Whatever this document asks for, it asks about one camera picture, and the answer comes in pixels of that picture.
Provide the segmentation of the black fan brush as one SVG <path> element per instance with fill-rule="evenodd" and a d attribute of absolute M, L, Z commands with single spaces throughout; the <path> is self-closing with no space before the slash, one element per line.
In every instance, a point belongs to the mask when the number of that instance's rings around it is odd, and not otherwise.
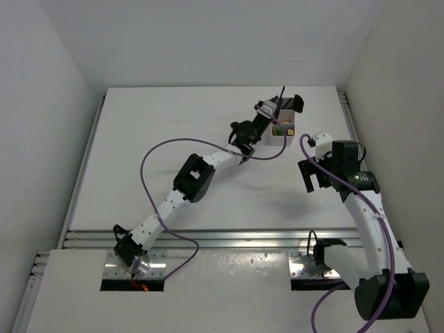
<path fill-rule="evenodd" d="M 292 103 L 291 109 L 294 112 L 301 114 L 303 112 L 304 106 L 305 106 L 305 102 L 304 102 L 303 98 L 300 95 L 295 94 L 293 97 L 293 103 Z"/>

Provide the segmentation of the long round black brush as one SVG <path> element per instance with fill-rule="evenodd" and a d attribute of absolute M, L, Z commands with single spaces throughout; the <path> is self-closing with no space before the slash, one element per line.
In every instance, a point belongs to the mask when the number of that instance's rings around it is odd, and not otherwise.
<path fill-rule="evenodd" d="M 282 102 L 283 102 L 283 95 L 284 95 L 284 91 L 285 91 L 286 87 L 283 86 L 282 90 L 280 92 L 280 95 L 278 96 L 277 100 L 276 100 L 276 109 L 275 112 L 279 112 L 281 107 L 282 107 Z"/>

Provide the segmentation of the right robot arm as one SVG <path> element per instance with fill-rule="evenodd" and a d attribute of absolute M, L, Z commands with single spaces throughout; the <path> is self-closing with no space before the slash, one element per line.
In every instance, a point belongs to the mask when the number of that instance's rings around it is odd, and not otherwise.
<path fill-rule="evenodd" d="M 413 269 L 395 239 L 377 178 L 361 167 L 366 149 L 359 142 L 334 140 L 327 133 L 302 135 L 301 150 L 308 146 L 315 155 L 298 163 L 307 191 L 314 190 L 312 178 L 320 188 L 333 188 L 355 223 L 365 253 L 359 259 L 345 240 L 317 238 L 309 258 L 340 275 L 367 323 L 414 318 L 429 291 L 429 280 Z"/>

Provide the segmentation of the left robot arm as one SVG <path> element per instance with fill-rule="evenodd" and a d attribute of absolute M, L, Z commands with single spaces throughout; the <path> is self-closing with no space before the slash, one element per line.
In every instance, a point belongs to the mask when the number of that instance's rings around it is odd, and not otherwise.
<path fill-rule="evenodd" d="M 218 149 L 213 154 L 201 156 L 192 153 L 173 179 L 172 190 L 159 206 L 155 205 L 152 196 L 146 192 L 153 206 L 153 213 L 131 231 L 118 224 L 113 227 L 117 240 L 114 252 L 125 266 L 131 267 L 137 258 L 147 253 L 163 231 L 179 239 L 186 239 L 172 232 L 168 224 L 181 211 L 204 197 L 216 171 L 260 159 L 254 156 L 254 145 L 261 141 L 268 126 L 277 120 L 281 105 L 282 99 L 278 96 L 258 102 L 255 106 L 257 115 L 252 121 L 231 123 L 232 132 L 225 148 L 212 144 Z"/>

